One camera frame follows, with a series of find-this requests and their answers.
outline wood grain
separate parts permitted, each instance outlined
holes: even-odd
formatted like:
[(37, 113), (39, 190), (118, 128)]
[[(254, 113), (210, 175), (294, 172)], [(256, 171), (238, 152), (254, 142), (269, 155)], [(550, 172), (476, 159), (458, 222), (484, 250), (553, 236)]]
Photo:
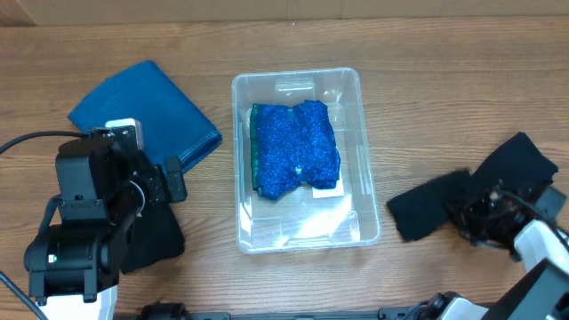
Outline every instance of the wood grain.
[[(231, 80), (243, 72), (352, 67), (360, 76), (380, 206), (427, 179), (476, 168), (518, 131), (569, 193), (569, 18), (343, 20), (0, 28), (0, 141), (71, 130), (66, 114), (106, 77), (155, 60), (224, 135), (186, 174), (174, 211), (186, 252), (123, 276), (117, 310), (156, 300), (189, 310), (374, 310), (434, 292), (498, 299), (523, 274), (505, 252), (473, 248), (446, 225), (404, 244), (384, 213), (371, 247), (245, 255), (236, 246)], [(0, 268), (24, 291), (22, 256), (65, 139), (30, 140), (0, 157)], [(569, 225), (568, 207), (560, 223)], [(0, 289), (0, 318), (31, 318)]]

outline white label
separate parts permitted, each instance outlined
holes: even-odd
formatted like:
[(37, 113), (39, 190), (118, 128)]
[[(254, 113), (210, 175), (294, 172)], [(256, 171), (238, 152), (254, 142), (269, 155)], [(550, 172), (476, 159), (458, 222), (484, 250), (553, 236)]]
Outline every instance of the white label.
[(341, 179), (341, 170), (340, 170), (340, 179), (336, 182), (336, 188), (333, 189), (317, 189), (312, 188), (312, 197), (315, 199), (319, 199), (321, 197), (331, 197), (331, 196), (344, 196), (344, 183)]

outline folded blue cloth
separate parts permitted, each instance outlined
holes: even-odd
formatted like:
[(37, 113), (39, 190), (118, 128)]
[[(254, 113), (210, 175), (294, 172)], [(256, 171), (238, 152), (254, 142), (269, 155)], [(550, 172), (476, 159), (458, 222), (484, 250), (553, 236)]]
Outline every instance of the folded blue cloth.
[(110, 77), (68, 115), (82, 132), (108, 120), (133, 118), (142, 124), (144, 152), (164, 169), (164, 158), (177, 156), (187, 172), (221, 144), (212, 122), (160, 70), (143, 61)]

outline black cloth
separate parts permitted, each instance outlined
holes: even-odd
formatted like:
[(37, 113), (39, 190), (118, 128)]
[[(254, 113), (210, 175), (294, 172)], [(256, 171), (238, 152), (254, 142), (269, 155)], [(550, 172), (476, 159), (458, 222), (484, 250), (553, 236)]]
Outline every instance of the black cloth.
[(419, 240), (445, 224), (446, 204), (457, 197), (476, 198), (501, 183), (501, 188), (527, 194), (530, 188), (553, 183), (558, 168), (523, 132), (489, 155), (471, 176), (457, 171), (430, 180), (389, 200), (387, 206), (405, 241)]
[(133, 224), (121, 271), (128, 273), (184, 253), (184, 235), (169, 204), (148, 205)]
[(471, 180), (468, 170), (452, 172), (389, 200), (401, 237), (419, 240), (445, 224), (449, 219), (445, 199), (468, 192)]
[(473, 178), (481, 188), (501, 183), (504, 190), (526, 195), (530, 188), (552, 184), (557, 171), (557, 166), (541, 154), (530, 138), (518, 132), (480, 164)]

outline plastic bin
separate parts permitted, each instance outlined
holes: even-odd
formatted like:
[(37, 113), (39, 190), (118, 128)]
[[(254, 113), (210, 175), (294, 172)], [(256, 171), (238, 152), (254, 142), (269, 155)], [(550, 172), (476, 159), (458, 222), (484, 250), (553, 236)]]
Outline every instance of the plastic bin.
[[(334, 68), (242, 74), (233, 80), (232, 96), (239, 248), (261, 253), (376, 244), (381, 224), (357, 72)], [(343, 186), (332, 192), (336, 196), (315, 197), (313, 188), (302, 184), (277, 201), (259, 197), (251, 178), (252, 104), (294, 106), (306, 99), (328, 106)]]

